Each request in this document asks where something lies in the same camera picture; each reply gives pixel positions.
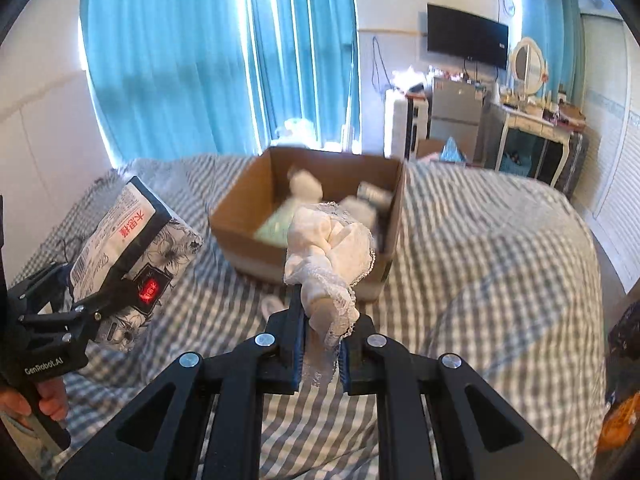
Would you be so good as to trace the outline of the white dressing table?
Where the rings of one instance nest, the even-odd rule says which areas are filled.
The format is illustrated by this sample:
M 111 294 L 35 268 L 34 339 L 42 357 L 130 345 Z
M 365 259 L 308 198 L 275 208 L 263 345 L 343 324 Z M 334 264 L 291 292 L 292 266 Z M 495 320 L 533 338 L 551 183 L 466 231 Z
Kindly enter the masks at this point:
M 587 137 L 553 122 L 492 104 L 489 117 L 500 122 L 487 139 L 487 166 L 500 171 L 504 152 L 532 153 L 529 178 L 541 180 L 570 197 L 576 188 L 589 148 Z

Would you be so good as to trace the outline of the white tape roll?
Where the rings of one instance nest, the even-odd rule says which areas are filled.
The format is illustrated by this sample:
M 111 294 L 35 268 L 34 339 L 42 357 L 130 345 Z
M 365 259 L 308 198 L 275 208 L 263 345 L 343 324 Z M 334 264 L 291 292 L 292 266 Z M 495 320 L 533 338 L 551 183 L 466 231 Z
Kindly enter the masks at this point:
M 379 188 L 369 182 L 362 181 L 357 188 L 357 197 L 365 200 L 377 211 L 386 214 L 390 210 L 393 203 L 393 193 L 384 188 Z

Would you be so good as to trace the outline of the white sock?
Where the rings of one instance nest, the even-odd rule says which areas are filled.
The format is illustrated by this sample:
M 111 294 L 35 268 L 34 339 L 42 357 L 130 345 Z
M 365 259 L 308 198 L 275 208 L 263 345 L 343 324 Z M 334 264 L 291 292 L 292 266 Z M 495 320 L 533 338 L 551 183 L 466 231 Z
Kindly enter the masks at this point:
M 291 196 L 303 203 L 320 203 L 323 198 L 323 188 L 320 181 L 309 171 L 292 167 L 288 170 L 288 186 Z

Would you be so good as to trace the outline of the blue floral tissue pack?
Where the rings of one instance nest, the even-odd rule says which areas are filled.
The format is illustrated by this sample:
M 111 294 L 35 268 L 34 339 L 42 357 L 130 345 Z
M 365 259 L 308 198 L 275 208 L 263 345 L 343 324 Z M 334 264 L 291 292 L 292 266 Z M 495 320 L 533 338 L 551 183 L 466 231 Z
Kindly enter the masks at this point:
M 253 237 L 274 247 L 288 247 L 288 229 L 292 223 L 295 211 L 300 206 L 300 201 L 290 197 L 264 221 L 255 231 Z

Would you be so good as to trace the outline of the narrow blue curtain right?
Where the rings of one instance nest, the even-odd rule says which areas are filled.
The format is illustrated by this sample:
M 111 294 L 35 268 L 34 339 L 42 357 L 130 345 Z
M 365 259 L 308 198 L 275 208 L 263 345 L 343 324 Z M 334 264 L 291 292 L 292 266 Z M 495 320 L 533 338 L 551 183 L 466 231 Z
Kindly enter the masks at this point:
M 585 34 L 578 0 L 522 0 L 522 34 L 532 38 L 548 63 L 547 89 L 563 90 L 568 102 L 582 102 Z

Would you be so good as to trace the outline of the cream lace cloth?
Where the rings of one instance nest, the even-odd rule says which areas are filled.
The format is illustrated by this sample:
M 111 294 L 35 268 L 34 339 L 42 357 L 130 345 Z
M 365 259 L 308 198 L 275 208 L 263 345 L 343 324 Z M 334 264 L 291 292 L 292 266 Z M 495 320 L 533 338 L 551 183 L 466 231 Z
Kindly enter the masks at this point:
M 283 281 L 300 287 L 307 318 L 303 380 L 316 387 L 332 382 L 338 347 L 360 312 L 355 286 L 375 263 L 371 231 L 334 203 L 302 205 L 288 229 Z

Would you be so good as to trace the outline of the small cardboard box on floor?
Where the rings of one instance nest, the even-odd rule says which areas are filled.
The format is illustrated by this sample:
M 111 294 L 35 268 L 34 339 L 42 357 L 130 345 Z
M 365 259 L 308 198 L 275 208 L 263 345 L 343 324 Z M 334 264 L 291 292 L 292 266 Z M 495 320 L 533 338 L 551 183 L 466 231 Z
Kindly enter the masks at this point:
M 468 162 L 465 154 L 462 153 L 453 138 L 448 138 L 446 141 L 442 139 L 420 140 L 416 148 L 416 159 L 424 158 L 452 162 L 453 164 L 466 164 Z

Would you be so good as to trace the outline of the teal waste bin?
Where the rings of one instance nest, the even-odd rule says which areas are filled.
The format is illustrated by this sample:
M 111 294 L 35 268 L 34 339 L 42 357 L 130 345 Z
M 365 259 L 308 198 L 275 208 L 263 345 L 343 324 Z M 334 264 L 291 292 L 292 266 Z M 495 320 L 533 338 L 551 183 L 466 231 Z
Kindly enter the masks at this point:
M 532 153 L 518 151 L 504 152 L 501 159 L 500 171 L 514 176 L 528 177 L 532 170 Z

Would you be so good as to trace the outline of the white oval vanity mirror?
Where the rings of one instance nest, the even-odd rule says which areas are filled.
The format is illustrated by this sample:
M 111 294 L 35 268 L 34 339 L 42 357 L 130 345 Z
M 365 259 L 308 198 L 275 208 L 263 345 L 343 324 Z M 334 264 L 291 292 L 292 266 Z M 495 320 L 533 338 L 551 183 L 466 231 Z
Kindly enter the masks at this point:
M 533 96 L 548 80 L 548 64 L 535 40 L 524 37 L 510 55 L 510 74 L 518 94 Z

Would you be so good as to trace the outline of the silver mini fridge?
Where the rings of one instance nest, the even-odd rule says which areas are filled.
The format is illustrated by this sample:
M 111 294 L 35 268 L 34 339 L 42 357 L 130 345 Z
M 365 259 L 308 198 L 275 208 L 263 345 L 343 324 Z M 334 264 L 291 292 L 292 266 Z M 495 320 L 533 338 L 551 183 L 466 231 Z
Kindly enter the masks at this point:
M 484 92 L 474 84 L 435 77 L 430 105 L 430 138 L 454 140 L 459 151 L 472 162 L 483 100 Z

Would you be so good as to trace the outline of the black white tissue pack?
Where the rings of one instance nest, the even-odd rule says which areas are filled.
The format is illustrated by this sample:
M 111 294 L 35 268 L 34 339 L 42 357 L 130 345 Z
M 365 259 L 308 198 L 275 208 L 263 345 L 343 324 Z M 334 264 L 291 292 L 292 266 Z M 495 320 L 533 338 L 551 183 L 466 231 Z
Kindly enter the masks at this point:
M 76 301 L 119 280 L 137 285 L 137 300 L 100 322 L 96 342 L 120 352 L 134 348 L 202 245 L 198 232 L 138 177 L 131 177 L 70 269 Z

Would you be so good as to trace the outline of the white suitcase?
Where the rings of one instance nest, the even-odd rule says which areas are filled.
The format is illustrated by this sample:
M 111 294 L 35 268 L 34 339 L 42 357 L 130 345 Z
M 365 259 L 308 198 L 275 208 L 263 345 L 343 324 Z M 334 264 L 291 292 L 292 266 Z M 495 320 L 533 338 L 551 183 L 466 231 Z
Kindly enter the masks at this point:
M 384 146 L 386 158 L 413 159 L 418 143 L 427 138 L 428 102 L 423 94 L 387 90 L 384 100 Z

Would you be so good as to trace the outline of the clear water jug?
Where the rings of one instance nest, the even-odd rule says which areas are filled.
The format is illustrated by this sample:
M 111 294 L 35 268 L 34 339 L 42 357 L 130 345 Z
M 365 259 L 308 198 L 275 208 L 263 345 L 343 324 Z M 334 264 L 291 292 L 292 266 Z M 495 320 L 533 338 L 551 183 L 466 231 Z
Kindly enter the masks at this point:
M 314 123 L 306 118 L 288 118 L 284 124 L 274 130 L 271 146 L 297 146 L 318 150 L 321 143 Z

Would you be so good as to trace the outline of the white sliding wardrobe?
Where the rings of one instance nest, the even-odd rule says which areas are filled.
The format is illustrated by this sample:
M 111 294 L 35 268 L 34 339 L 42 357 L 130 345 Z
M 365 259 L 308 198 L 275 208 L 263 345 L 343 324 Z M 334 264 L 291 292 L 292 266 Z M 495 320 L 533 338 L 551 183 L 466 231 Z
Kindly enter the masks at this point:
M 582 17 L 589 148 L 574 204 L 630 292 L 639 281 L 639 45 L 621 20 Z

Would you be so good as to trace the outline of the large blue curtain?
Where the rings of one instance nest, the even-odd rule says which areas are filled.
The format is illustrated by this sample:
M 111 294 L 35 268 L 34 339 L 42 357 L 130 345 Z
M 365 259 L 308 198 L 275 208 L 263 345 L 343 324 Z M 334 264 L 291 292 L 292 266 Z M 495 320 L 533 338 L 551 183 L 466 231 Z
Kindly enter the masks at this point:
M 80 0 L 92 100 L 116 162 L 270 146 L 288 118 L 321 148 L 359 134 L 355 0 Z

